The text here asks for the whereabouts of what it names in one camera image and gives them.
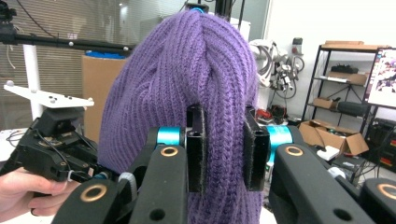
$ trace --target circular hole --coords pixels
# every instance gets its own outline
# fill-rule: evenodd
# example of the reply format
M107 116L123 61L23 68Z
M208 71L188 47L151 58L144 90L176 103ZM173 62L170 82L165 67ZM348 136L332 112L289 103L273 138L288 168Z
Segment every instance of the circular hole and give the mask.
M291 147L289 148L289 152L291 153L300 153L300 149L298 149L297 147Z
M390 199L396 200L396 186L390 184L380 184L379 191Z
M99 195L99 193L101 193L101 192L102 192L101 189L90 189L87 192L87 197L88 198L93 198L93 197Z
M175 152L173 148L167 148L163 151L166 155L171 155L172 153Z
M286 147L286 152L291 156L303 156L303 151L297 147Z
M149 214L149 218L153 221L160 221L163 220L165 217L165 212L162 209L155 209L154 211L151 211Z
M165 157L173 157L177 154L177 149L175 147L166 147L161 150L161 154Z
M106 192L107 187L103 184L91 185L82 191L80 199L84 203L95 202L105 196Z
M340 219L343 219L344 221L352 220L352 216L343 209L336 208L336 209L334 209L334 213L337 217L339 217Z

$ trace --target white pole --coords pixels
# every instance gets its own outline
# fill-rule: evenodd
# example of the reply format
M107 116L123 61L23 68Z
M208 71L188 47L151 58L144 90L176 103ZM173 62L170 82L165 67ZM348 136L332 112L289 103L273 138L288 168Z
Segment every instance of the white pole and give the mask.
M40 75L38 74L37 50L33 45L23 45L28 87L32 91L40 91ZM30 101L33 120L41 117L43 106Z

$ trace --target black metal rod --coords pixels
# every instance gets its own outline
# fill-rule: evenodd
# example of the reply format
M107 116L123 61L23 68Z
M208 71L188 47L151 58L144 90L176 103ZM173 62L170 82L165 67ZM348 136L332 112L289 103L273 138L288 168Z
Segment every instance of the black metal rod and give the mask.
M15 34L12 40L9 36L0 35L0 41L4 44L10 45L36 45L47 46L63 49L80 49L80 50L94 50L100 52L120 53L123 55L131 54L135 45L127 46L121 44L111 44L107 42L80 40L80 39L61 39L53 37L44 37L36 35L18 35Z
M233 0L217 0L215 6L215 14L224 17L227 21L230 21L232 7Z
M321 46L319 46L319 48L318 48L317 58L315 59L315 64L314 64L314 71L312 72L311 81L309 83L308 95L306 96L306 99L305 99L305 105L304 105L302 121L304 121L304 119L305 119L305 112L306 112L306 108L308 107L309 96L310 96L311 91L312 91L312 85L314 84L315 73L317 72L319 54L320 54L320 51L321 51L320 48L321 48Z

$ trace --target white wall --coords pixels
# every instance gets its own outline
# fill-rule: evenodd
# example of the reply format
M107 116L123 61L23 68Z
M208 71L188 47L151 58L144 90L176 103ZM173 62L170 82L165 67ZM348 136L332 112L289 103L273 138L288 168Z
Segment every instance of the white wall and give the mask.
M296 96L288 100L291 114L303 114L318 46L326 40L361 40L369 45L396 47L394 8L394 0L272 0L264 38L275 40L280 49L287 49L289 52L294 37L304 39L305 69L299 75ZM274 103L284 104L278 97ZM396 112L380 109L378 116L396 119ZM353 126L356 122L352 118L349 123Z

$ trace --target shelving unit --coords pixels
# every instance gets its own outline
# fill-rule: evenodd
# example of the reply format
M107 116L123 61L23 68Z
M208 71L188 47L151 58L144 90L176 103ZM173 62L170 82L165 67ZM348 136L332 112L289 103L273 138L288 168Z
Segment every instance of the shelving unit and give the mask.
M331 95L327 95L326 97L330 98L332 96L334 96L337 93L340 92L345 92L345 99L347 99L348 95L352 92L354 93L357 98L362 101L362 94L357 94L357 92L355 91L355 88L364 88L364 85L361 84L355 84L355 83L351 83L350 81L345 81L345 80L329 80L327 79L329 76L328 74L328 66L329 66L329 62L330 62L330 58L332 56L332 52L338 51L338 52L351 52L351 53L372 53L373 54L373 60L374 60L374 56L376 53L376 50L380 47L383 46L377 46L377 45L363 45L363 44L331 44L331 45L320 45L318 47L318 53L317 53L317 57L315 60L315 65L314 65L314 70L312 73L312 77L311 77L311 81L309 84L309 88L308 88L308 93L306 95L306 100L305 100L305 104L304 104L304 111L303 111L303 120L306 119L314 119L316 114L317 114L317 109L326 109L326 110L330 110L334 113L339 114L339 119L338 119L338 123L337 125L340 125L341 122L341 118L343 117L343 113L341 113L340 111L338 111L337 109L329 109L329 108L324 108L324 107L319 107L316 105L313 105L312 102L309 102L310 99L310 95L312 94L312 90L313 90L313 86L314 86L314 81L317 80L319 82L319 88L318 88L318 93L316 95L313 95L313 98L316 97L320 97L322 96L322 89L324 87L324 85L326 83L329 82L333 82L333 83L339 83L340 85L344 85L345 87L343 87L340 91L335 91L333 94ZM318 66L319 66L319 57L321 55L322 52L327 52L327 56L325 56L325 62L324 62L324 66L323 66L323 73L321 77L316 77L317 74L317 70L318 70ZM311 106L313 107L313 113L311 115L311 118L307 117L307 108ZM368 106L367 110L365 111L364 115L362 116L362 123L361 123L361 129L360 132L363 133L364 132L364 127L368 121L368 118L370 117L370 111L371 111L371 107Z

